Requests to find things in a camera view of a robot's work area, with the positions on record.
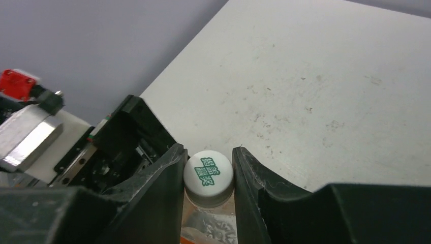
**red connector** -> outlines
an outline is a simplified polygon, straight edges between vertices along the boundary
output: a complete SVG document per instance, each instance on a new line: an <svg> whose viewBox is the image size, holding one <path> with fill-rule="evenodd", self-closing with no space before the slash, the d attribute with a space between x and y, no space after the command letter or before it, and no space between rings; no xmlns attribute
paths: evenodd
<svg viewBox="0 0 431 244"><path fill-rule="evenodd" d="M0 77L0 92L12 98L28 101L30 90L38 81L39 78L22 70L5 70Z"/></svg>

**white bottle cap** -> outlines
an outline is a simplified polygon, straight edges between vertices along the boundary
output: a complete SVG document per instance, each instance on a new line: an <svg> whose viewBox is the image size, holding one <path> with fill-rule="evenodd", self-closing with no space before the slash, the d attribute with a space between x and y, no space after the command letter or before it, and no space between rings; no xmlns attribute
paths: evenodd
<svg viewBox="0 0 431 244"><path fill-rule="evenodd" d="M218 151L201 151L193 155L184 168L184 183L190 201L199 207L214 208L232 195L233 168Z"/></svg>

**silver metal block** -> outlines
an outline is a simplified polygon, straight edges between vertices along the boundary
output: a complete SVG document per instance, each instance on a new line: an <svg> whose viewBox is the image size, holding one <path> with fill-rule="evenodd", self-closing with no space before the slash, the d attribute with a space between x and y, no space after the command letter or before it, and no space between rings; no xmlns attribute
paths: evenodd
<svg viewBox="0 0 431 244"><path fill-rule="evenodd" d="M36 105L0 125L0 167L25 171L62 133L63 123Z"/></svg>

